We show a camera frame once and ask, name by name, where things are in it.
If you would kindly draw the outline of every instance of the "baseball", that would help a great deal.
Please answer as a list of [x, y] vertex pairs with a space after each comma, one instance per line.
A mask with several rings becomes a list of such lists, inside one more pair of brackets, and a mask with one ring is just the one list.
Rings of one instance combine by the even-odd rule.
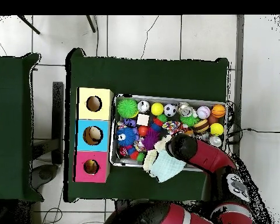
[[204, 120], [211, 115], [211, 109], [209, 109], [207, 106], [199, 107], [197, 109], [197, 115], [198, 115], [198, 118], [200, 118], [201, 120]]

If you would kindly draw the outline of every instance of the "purple fuzzy toy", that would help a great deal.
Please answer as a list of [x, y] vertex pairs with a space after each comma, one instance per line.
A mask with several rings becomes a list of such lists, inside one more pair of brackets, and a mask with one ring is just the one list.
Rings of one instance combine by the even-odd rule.
[[154, 145], [157, 143], [157, 141], [159, 140], [159, 132], [155, 131], [152, 128], [149, 128], [147, 131], [147, 134], [143, 140], [143, 145], [145, 147], [145, 149], [147, 151], [151, 151], [152, 149], [154, 149]]
[[129, 118], [124, 118], [124, 124], [131, 127], [136, 127], [136, 120], [131, 120]]

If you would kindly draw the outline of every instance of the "green spiky ball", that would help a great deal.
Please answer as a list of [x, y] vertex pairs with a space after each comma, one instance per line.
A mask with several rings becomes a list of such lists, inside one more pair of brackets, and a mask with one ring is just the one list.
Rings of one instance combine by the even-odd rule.
[[145, 154], [139, 153], [137, 156], [137, 162], [143, 162], [144, 161]]
[[157, 119], [163, 123], [167, 122], [167, 117], [165, 114], [161, 114], [161, 115], [157, 116]]
[[189, 116], [189, 117], [180, 116], [180, 121], [189, 127], [192, 127], [192, 126], [194, 126], [194, 124], [197, 124], [199, 122], [199, 120], [200, 119], [198, 117], [194, 118], [193, 116]]
[[123, 99], [119, 101], [117, 111], [122, 118], [134, 118], [138, 112], [137, 102], [132, 99]]

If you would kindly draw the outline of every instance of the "green table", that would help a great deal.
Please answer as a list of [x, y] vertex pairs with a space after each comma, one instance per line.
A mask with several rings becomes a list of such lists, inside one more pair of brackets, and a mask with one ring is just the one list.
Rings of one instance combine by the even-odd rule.
[[30, 186], [32, 104], [29, 75], [39, 54], [0, 57], [0, 199], [42, 201]]
[[182, 171], [158, 183], [138, 167], [112, 166], [106, 183], [72, 181], [75, 143], [76, 88], [105, 88], [114, 94], [172, 97], [225, 102], [229, 62], [161, 61], [86, 57], [73, 49], [66, 59], [64, 200], [121, 198], [184, 201], [200, 200], [205, 173]]

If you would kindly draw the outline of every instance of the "small wooden block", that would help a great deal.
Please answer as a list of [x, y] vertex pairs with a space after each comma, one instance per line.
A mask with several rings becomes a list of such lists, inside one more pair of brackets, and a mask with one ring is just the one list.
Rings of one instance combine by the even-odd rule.
[[[110, 123], [110, 121], [78, 120], [78, 131], [76, 127], [76, 135], [78, 135], [77, 151], [109, 151]], [[97, 145], [89, 145], [84, 141], [83, 134], [88, 127], [97, 127], [103, 132], [103, 138]]]
[[146, 114], [138, 114], [137, 124], [148, 126], [149, 115]]
[[[97, 97], [100, 100], [100, 109], [90, 111], [88, 99]], [[113, 93], [110, 89], [77, 88], [78, 119], [80, 120], [110, 120]]]
[[[89, 152], [77, 151], [76, 174], [73, 178], [74, 182], [93, 182], [105, 183], [110, 171], [110, 163], [108, 152]], [[84, 169], [84, 164], [88, 160], [94, 160], [99, 165], [99, 169], [95, 174], [89, 174]]]

